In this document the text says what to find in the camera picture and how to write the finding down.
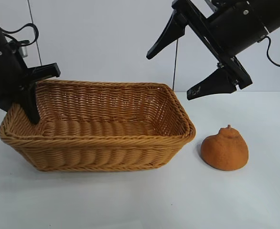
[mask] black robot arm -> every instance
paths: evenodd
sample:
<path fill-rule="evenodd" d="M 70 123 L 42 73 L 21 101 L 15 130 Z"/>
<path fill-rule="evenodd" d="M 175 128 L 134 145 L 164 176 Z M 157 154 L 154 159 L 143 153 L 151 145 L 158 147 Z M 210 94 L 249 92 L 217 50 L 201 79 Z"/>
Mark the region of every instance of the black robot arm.
<path fill-rule="evenodd" d="M 189 25 L 218 60 L 218 69 L 187 92 L 189 100 L 209 94 L 233 93 L 252 84 L 236 55 L 280 27 L 280 0 L 205 0 L 214 13 L 206 18 L 190 0 L 175 0 L 162 35 L 148 51 L 151 59 Z"/>
<path fill-rule="evenodd" d="M 35 40 L 18 41 L 11 34 L 25 27 L 32 27 Z M 59 77 L 56 63 L 28 68 L 23 60 L 24 47 L 38 38 L 38 29 L 28 23 L 17 31 L 6 31 L 0 27 L 0 109 L 8 111 L 12 103 L 19 103 L 29 120 L 37 124 L 40 120 L 36 105 L 36 82 L 51 77 Z"/>

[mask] white surface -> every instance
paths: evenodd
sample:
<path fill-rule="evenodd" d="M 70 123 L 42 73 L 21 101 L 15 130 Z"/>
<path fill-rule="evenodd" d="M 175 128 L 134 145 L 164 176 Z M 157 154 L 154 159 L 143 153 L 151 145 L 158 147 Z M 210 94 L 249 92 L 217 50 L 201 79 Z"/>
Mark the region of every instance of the white surface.
<path fill-rule="evenodd" d="M 175 45 L 147 60 L 172 0 L 30 0 L 43 64 L 61 79 L 160 82 L 172 86 Z"/>
<path fill-rule="evenodd" d="M 212 14 L 204 0 L 192 1 L 203 14 Z M 280 28 L 270 34 L 271 58 L 280 64 Z M 254 44 L 237 57 L 253 80 L 253 84 L 243 91 L 280 91 L 280 68 L 274 66 L 266 57 L 268 41 Z M 213 73 L 217 67 L 216 58 L 209 52 L 195 33 L 186 29 L 179 39 L 175 91 L 185 92 Z"/>
<path fill-rule="evenodd" d="M 280 229 L 280 93 L 178 98 L 197 137 L 157 170 L 42 173 L 0 141 L 0 229 Z M 235 172 L 198 155 L 227 124 L 249 146 Z"/>
<path fill-rule="evenodd" d="M 32 21 L 27 0 L 0 0 L 0 26 L 3 29 L 14 31 L 30 22 Z M 34 39 L 32 28 L 26 28 L 19 33 L 12 34 L 12 36 L 20 41 L 32 41 Z M 27 66 L 39 66 L 40 62 L 36 44 L 27 48 L 29 56 L 24 59 Z"/>

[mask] woven basket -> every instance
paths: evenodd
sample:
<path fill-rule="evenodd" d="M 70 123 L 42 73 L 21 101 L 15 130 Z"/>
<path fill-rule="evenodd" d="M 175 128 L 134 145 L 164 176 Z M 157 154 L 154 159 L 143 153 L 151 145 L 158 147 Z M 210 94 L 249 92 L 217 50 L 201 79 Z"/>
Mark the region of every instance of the woven basket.
<path fill-rule="evenodd" d="M 195 136 L 164 84 L 45 80 L 36 91 L 39 124 L 14 104 L 0 138 L 41 171 L 158 168 Z"/>

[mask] basket rim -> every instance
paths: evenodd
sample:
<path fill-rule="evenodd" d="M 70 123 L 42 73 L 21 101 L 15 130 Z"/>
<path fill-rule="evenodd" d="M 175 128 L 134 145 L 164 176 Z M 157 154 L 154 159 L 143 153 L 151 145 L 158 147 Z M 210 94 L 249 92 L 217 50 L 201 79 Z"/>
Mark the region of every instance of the basket rim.
<path fill-rule="evenodd" d="M 103 83 L 103 82 L 86 82 L 86 81 L 66 81 L 66 80 L 44 80 L 39 84 L 86 84 L 86 85 L 96 85 L 103 87 L 144 87 L 144 86 L 152 86 L 152 87 L 163 87 L 166 93 L 169 96 L 171 103 L 175 104 L 175 109 L 179 113 L 182 122 L 186 126 L 186 131 L 183 135 L 172 135 L 172 136 L 161 136 L 161 135 L 106 135 L 106 136 L 96 136 L 96 135 L 87 135 L 87 136 L 66 136 L 66 135 L 55 135 L 55 136 L 43 136 L 43 135 L 16 135 L 11 131 L 11 125 L 15 122 L 15 119 L 11 119 L 11 115 L 15 112 L 20 112 L 22 108 L 18 104 L 13 104 L 11 109 L 7 112 L 4 117 L 3 122 L 0 126 L 0 138 L 5 139 L 5 141 L 14 141 L 14 145 L 16 145 L 16 140 L 18 140 L 17 145 L 22 146 L 31 146 L 41 145 L 47 142 L 60 142 L 65 141 L 65 146 L 70 145 L 91 145 L 91 146 L 99 146 L 99 145 L 127 145 L 127 142 L 132 142 L 131 145 L 156 145 L 156 141 L 158 141 L 157 145 L 181 145 L 186 144 L 192 141 L 195 138 L 196 130 L 189 119 L 186 111 L 180 104 L 177 96 L 174 91 L 166 84 L 163 83 Z"/>

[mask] white wall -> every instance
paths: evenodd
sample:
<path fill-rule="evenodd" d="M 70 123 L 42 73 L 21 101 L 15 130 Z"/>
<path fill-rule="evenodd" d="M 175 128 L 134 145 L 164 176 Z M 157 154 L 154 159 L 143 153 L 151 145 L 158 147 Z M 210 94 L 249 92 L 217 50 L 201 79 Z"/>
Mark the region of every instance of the white wall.
<path fill-rule="evenodd" d="M 40 31 L 43 64 L 57 62 L 61 79 L 111 82 L 159 82 L 172 86 L 175 44 L 153 60 L 146 52 L 172 12 L 172 0 L 30 0 Z M 209 16 L 204 0 L 193 0 Z M 0 0 L 0 25 L 15 30 L 31 21 L 27 0 Z M 18 39 L 32 39 L 31 29 Z M 280 63 L 280 29 L 271 34 L 270 54 Z M 254 84 L 245 91 L 280 91 L 280 68 L 266 58 L 267 41 L 238 55 Z M 35 45 L 28 66 L 39 65 Z M 185 92 L 216 69 L 216 59 L 188 28 L 179 40 L 175 90 Z"/>
<path fill-rule="evenodd" d="M 192 1 L 206 17 L 212 14 L 204 0 Z M 273 32 L 270 55 L 280 63 L 280 28 Z M 253 84 L 244 91 L 280 91 L 280 68 L 266 57 L 267 41 L 254 44 L 238 55 L 240 62 L 250 74 Z M 179 40 L 175 90 L 184 92 L 214 72 L 217 60 L 202 44 L 195 33 L 186 29 Z"/>
<path fill-rule="evenodd" d="M 31 0 L 43 64 L 57 62 L 61 79 L 172 86 L 175 45 L 146 59 L 171 1 Z"/>

